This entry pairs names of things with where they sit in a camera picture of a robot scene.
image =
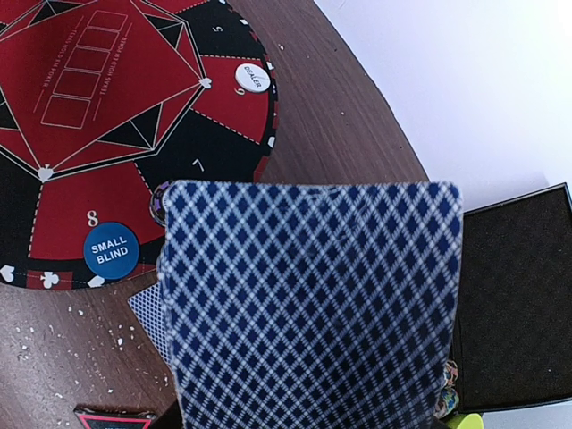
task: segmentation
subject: white wall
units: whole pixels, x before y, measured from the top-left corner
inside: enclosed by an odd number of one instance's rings
[[[467,209],[572,185],[572,0],[315,1]],[[485,416],[487,429],[570,422],[570,405]]]

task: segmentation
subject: red and black poker layout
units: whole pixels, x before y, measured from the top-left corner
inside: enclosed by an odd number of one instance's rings
[[[101,285],[83,242],[122,223],[155,269],[152,191],[178,179],[257,181],[278,125],[275,72],[218,0],[0,0],[0,282]],[[237,67],[271,79],[256,94]]]

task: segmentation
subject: black tray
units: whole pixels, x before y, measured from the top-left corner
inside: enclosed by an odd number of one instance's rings
[[[452,355],[461,412],[572,398],[566,184],[465,214]]]

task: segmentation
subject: wooden table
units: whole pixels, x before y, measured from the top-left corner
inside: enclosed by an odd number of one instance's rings
[[[278,71],[281,124],[264,181],[426,179],[383,96],[312,0],[233,4]],[[154,280],[70,292],[0,285],[0,427],[80,428],[78,404],[164,413],[175,400],[169,369],[127,305]]]

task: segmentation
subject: blue small blind chip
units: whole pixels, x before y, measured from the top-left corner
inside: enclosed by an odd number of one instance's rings
[[[89,269],[106,280],[129,275],[139,261],[139,242],[132,230],[120,223],[101,223],[83,245]]]

